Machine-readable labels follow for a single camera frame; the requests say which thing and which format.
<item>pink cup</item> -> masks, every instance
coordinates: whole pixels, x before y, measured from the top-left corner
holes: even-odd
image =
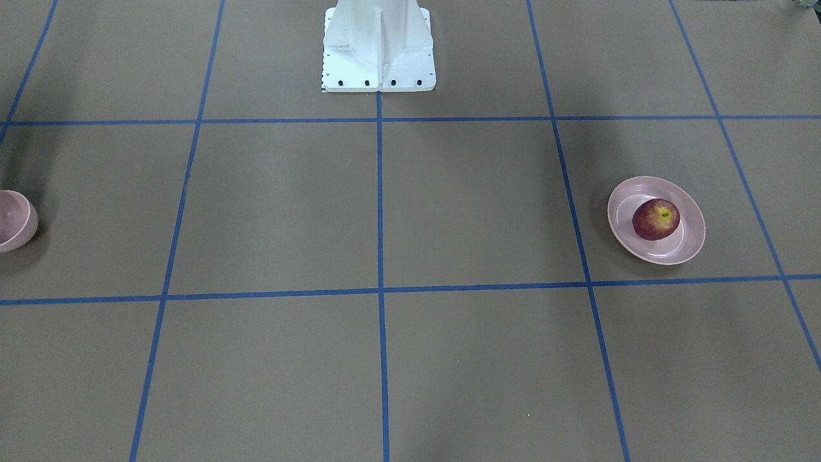
[[[37,210],[17,191],[0,190],[0,253],[29,242],[37,232]]]

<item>plate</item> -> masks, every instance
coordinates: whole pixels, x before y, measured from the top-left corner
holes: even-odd
[[[660,197],[678,208],[680,222],[673,234],[658,241],[642,239],[633,229],[633,214],[650,199]],[[610,194],[608,221],[616,240],[628,252],[659,265],[678,265],[696,256],[704,245],[706,227],[701,209],[675,184],[657,177],[627,179]]]

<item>white metal bracket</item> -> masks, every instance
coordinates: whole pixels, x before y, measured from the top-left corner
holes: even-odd
[[[430,12],[416,0],[339,0],[325,12],[322,89],[430,91]]]

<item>bowl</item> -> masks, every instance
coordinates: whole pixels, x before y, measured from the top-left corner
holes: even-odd
[[[37,210],[17,191],[0,190],[0,253],[29,242],[37,232]]]

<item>red apple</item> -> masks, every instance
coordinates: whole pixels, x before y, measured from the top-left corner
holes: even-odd
[[[633,214],[633,229],[640,238],[658,241],[673,234],[680,217],[676,206],[665,199],[650,199]]]

